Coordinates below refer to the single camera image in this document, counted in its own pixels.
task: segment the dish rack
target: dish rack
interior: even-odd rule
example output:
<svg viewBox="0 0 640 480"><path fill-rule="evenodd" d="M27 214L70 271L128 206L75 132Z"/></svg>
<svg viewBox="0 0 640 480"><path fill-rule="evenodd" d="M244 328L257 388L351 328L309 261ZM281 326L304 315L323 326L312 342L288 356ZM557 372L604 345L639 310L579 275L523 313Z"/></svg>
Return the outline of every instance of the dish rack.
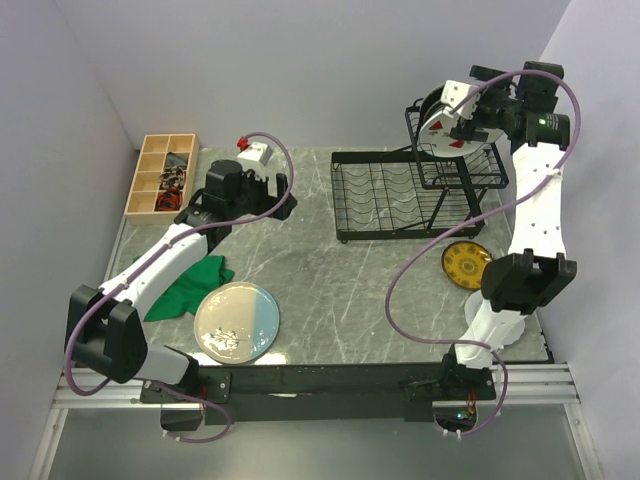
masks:
<svg viewBox="0 0 640 480"><path fill-rule="evenodd" d="M336 236L349 240L436 237L481 214L489 189L509 183L495 145L466 157L437 158L419 143L420 101L405 110L411 138L390 152L334 152L331 184ZM473 238L484 222L455 233Z"/></svg>

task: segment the marble table surface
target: marble table surface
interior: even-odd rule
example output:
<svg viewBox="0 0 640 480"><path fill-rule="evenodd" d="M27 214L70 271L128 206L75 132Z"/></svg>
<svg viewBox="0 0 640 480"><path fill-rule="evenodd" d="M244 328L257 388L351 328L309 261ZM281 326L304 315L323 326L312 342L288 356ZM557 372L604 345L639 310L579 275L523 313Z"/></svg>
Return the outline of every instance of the marble table surface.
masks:
<svg viewBox="0 0 640 480"><path fill-rule="evenodd" d="M424 345L401 337L387 324L384 295L397 269L426 240L351 241L336 239L331 190L331 153L362 150L294 148L291 150L298 207L285 222L267 219L234 227L214 250L225 255L235 281L265 288L280 308L280 331L271 349L256 363L322 364L439 362L448 346ZM237 149L203 149L198 158L195 188L204 185L211 162L235 158ZM271 172L284 171L282 155L275 155ZM483 210L498 205L489 191ZM125 221L117 240L111 276L128 267L166 231L166 225L131 225ZM510 239L504 216L489 220L474 241L494 256L503 254ZM458 338L467 329L464 302L469 292L444 274L442 242L403 277L392 298L392 313L414 334L430 338ZM198 347L193 316L144 323L150 342L191 355L202 364L215 364ZM502 353L507 361L546 361L545 339L535 316L526 320L523 336Z"/></svg>

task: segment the wooden compartment box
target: wooden compartment box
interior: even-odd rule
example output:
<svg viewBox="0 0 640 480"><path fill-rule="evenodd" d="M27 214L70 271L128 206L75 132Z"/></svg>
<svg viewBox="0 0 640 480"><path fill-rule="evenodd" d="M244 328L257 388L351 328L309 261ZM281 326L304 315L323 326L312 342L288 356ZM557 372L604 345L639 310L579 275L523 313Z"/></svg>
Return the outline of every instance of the wooden compartment box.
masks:
<svg viewBox="0 0 640 480"><path fill-rule="evenodd" d="M124 214L135 225L168 225L189 203L193 176L198 160L198 138L195 134L147 135L144 137L136 173L131 182ZM174 153L187 162L180 210L157 211L156 199L162 193L160 175L164 171L167 154Z"/></svg>

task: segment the small item in tray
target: small item in tray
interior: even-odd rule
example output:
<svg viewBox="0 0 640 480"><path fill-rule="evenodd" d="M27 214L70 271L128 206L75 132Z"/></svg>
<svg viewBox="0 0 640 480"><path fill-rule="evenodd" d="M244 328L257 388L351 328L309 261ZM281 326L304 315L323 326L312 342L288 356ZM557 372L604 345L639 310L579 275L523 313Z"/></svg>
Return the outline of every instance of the small item in tray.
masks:
<svg viewBox="0 0 640 480"><path fill-rule="evenodd" d="M183 158L176 153L169 152L167 153L167 159L166 159L165 165L167 167L187 168L187 161L188 161L188 156L187 158Z"/></svg>
<svg viewBox="0 0 640 480"><path fill-rule="evenodd" d="M177 187L169 187L160 192L156 199L156 212L177 212L182 205L182 192Z"/></svg>
<svg viewBox="0 0 640 480"><path fill-rule="evenodd" d="M186 179L187 171L184 167L166 167L160 175L160 190L171 187L182 190Z"/></svg>
<svg viewBox="0 0 640 480"><path fill-rule="evenodd" d="M493 258L482 245L468 240L454 242L442 253L442 269L456 285L478 290L482 273Z"/></svg>

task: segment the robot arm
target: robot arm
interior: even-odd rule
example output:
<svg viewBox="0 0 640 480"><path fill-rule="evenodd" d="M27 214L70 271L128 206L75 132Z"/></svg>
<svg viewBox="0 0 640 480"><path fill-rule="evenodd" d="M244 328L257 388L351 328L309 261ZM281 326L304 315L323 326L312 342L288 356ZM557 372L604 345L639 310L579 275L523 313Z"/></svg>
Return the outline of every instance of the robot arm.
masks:
<svg viewBox="0 0 640 480"><path fill-rule="evenodd" d="M527 62L525 69L563 77L559 65ZM489 80L503 72L474 66L471 76ZM474 88L448 81L440 103L423 119L421 138L433 155L466 155L494 142L503 133L511 141L517 198L530 194L542 180L551 181L527 202L516 207L513 240L508 254L487 265L479 292L465 305L469 329L461 337L498 350L516 341L524 319L547 305L576 275L576 262L565 259L560 225L562 169L554 171L569 143L569 119L554 114L557 85L545 78L522 77L511 95L511 82L500 82L476 95L455 111ZM456 345L459 364L473 369L489 367L493 356L480 346Z"/></svg>
<svg viewBox="0 0 640 480"><path fill-rule="evenodd" d="M98 289L83 285L73 293L67 319L67 342L82 316L102 298L103 291L112 291L122 284L126 287L86 324L73 346L75 361L119 383L145 378L176 385L187 394L197 392L198 362L169 347L148 344L141 320L187 268L208 255L231 233L231 226L207 229L175 244L172 239L194 227L231 221L246 214L260 215L281 200L287 189L285 175L276 176L277 197L268 193L269 179L264 174L264 166L271 153L266 144L252 143L237 160L213 162L207 172L205 187L193 195L189 205L176 216L174 224L153 247L126 271ZM295 198L289 196L272 217L285 220L296 205ZM171 245L168 251L131 284L126 284L132 272L167 244Z"/></svg>

